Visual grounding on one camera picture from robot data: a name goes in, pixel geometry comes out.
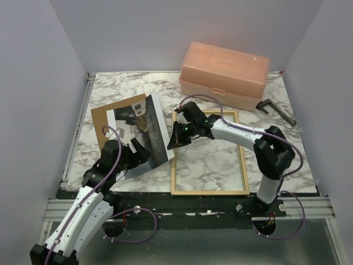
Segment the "glossy photo print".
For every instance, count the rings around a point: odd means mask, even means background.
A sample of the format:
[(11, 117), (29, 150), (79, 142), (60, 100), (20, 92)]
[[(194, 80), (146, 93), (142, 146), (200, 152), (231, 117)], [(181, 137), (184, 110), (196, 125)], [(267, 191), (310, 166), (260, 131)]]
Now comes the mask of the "glossy photo print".
[(108, 110), (106, 114), (108, 125), (125, 141), (131, 143), (131, 139), (136, 138), (151, 153), (146, 163), (124, 170), (125, 178), (143, 175), (174, 157), (173, 151), (167, 149), (170, 138), (156, 92), (152, 92), (145, 100), (127, 107)]

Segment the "green and wood picture frame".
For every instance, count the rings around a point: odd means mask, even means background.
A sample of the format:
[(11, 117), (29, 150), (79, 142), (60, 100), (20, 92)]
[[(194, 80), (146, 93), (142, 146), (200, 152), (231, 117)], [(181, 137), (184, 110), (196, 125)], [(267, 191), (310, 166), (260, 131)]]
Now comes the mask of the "green and wood picture frame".
[(225, 140), (201, 137), (174, 150), (172, 195), (248, 195), (244, 151)]

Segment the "brown frame backing board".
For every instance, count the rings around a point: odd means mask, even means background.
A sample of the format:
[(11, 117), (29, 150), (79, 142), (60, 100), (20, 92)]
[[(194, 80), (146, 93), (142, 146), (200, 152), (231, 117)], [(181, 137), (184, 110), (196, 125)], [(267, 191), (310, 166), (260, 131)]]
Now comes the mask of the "brown frame backing board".
[(146, 95), (145, 94), (140, 94), (134, 97), (130, 97), (124, 100), (120, 100), (118, 102), (113, 102), (98, 108), (94, 108), (91, 110), (91, 115), (93, 119), (93, 124), (95, 128), (95, 133), (97, 136), (98, 140), (98, 145), (99, 149), (102, 150), (104, 147), (105, 142), (107, 141), (107, 138), (103, 134), (103, 126), (108, 125), (108, 118), (106, 112), (108, 110), (114, 110), (117, 108), (123, 108), (127, 107), (128, 105), (132, 105), (134, 103), (137, 103), (139, 101), (145, 100)]

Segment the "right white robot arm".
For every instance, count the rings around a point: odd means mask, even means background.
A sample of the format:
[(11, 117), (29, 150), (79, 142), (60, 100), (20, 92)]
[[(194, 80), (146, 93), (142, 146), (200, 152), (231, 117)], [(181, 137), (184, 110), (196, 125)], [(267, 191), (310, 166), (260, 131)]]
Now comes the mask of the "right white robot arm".
[(195, 102), (176, 108), (177, 120), (167, 149), (173, 150), (192, 143), (198, 137), (224, 140), (242, 146), (255, 153), (262, 178), (256, 194), (254, 211), (267, 216), (274, 209), (281, 178), (291, 165), (295, 152), (281, 130), (275, 126), (268, 129), (253, 129), (236, 124), (220, 115), (207, 116)]

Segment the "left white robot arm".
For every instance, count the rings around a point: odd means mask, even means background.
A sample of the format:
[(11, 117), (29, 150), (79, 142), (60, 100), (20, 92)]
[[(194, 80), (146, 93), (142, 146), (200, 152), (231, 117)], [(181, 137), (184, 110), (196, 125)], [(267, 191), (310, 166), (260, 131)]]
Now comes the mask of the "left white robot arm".
[(85, 172), (82, 186), (59, 226), (42, 245), (32, 247), (32, 264), (78, 264), (102, 224), (122, 213), (120, 197), (110, 191), (116, 176), (146, 163), (150, 156), (136, 139), (127, 145), (108, 140), (100, 159)]

